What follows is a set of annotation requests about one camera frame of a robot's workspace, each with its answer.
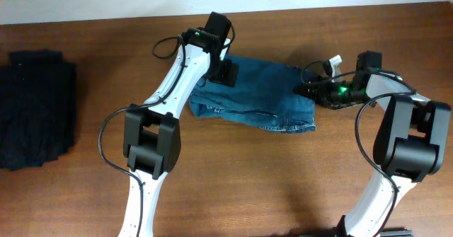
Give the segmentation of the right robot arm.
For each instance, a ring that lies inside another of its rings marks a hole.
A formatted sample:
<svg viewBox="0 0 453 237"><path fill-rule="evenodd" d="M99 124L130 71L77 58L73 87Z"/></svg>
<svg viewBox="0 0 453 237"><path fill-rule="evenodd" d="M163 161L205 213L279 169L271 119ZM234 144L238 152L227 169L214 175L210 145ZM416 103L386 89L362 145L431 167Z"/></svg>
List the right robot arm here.
<svg viewBox="0 0 453 237"><path fill-rule="evenodd" d="M399 74L382 69L379 52L358 54L349 81L344 80L340 63L340 56L323 61L325 74L303 76L294 93L331 110L357 105L358 115L379 105L384 116L372 155L360 152L374 171L359 202L337 226L312 236L412 236L411 230L385 226L404 195L441 168L452 109L420 95Z"/></svg>

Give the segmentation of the black folded garment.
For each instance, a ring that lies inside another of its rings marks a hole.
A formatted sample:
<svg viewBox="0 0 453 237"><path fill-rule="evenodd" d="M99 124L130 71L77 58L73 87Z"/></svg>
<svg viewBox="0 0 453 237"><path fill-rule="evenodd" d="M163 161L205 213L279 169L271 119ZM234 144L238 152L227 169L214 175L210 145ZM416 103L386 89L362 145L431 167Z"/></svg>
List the black folded garment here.
<svg viewBox="0 0 453 237"><path fill-rule="evenodd" d="M1 168L40 167L74 145L76 65L54 50L8 57L1 66Z"/></svg>

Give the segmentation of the blue denim jeans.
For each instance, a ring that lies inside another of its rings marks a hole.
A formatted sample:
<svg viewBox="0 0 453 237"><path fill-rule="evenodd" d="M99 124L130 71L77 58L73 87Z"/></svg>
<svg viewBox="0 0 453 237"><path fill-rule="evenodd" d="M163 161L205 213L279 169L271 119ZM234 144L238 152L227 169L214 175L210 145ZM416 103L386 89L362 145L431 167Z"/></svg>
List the blue denim jeans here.
<svg viewBox="0 0 453 237"><path fill-rule="evenodd" d="M220 117L269 132L314 132L315 102L297 95L302 69L277 62L228 55L239 66L233 87L200 79L189 97L196 117Z"/></svg>

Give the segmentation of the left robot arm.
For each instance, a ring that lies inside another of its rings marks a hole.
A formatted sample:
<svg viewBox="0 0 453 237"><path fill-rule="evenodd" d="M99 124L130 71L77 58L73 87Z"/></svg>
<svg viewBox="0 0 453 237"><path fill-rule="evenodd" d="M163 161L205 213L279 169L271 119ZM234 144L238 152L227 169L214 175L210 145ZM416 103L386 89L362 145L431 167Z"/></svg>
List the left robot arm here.
<svg viewBox="0 0 453 237"><path fill-rule="evenodd" d="M178 36L177 56L161 85L143 105L125 111L123 154L130 191L120 236L152 236L159 193L180 155L180 114L201 78L236 83L238 66L224 58L231 21L212 12L202 28Z"/></svg>

